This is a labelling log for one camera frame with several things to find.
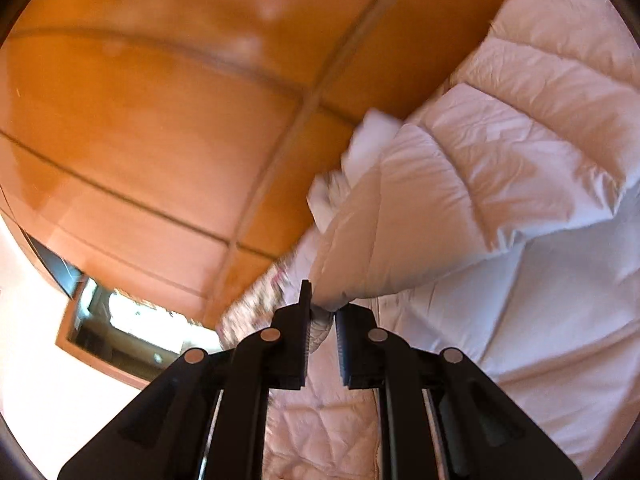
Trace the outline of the white quilted puffer jacket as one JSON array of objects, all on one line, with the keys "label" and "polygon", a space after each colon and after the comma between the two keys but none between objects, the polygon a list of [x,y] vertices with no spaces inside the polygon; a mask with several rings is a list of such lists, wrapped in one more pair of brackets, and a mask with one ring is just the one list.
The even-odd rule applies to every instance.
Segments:
[{"label": "white quilted puffer jacket", "polygon": [[610,0],[506,0],[405,122],[371,112],[283,270],[465,353],[587,479],[639,414],[639,47]]}]

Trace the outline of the floral quilted bedspread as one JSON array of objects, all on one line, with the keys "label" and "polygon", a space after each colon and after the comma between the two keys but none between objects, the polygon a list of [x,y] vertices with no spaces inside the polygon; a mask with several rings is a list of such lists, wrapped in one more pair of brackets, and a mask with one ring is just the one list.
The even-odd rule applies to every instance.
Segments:
[{"label": "floral quilted bedspread", "polygon": [[294,278],[294,255],[273,263],[224,311],[215,327],[221,349],[229,350],[244,337],[268,327],[275,310],[296,303],[299,289],[300,281]]}]

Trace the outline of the orange wooden wardrobe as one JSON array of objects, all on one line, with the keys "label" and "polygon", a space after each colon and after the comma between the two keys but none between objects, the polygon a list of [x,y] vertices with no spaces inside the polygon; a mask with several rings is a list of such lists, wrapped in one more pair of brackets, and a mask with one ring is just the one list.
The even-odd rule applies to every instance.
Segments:
[{"label": "orange wooden wardrobe", "polygon": [[503,0],[30,0],[1,49],[1,209],[214,325],[311,222],[371,108],[404,118]]}]

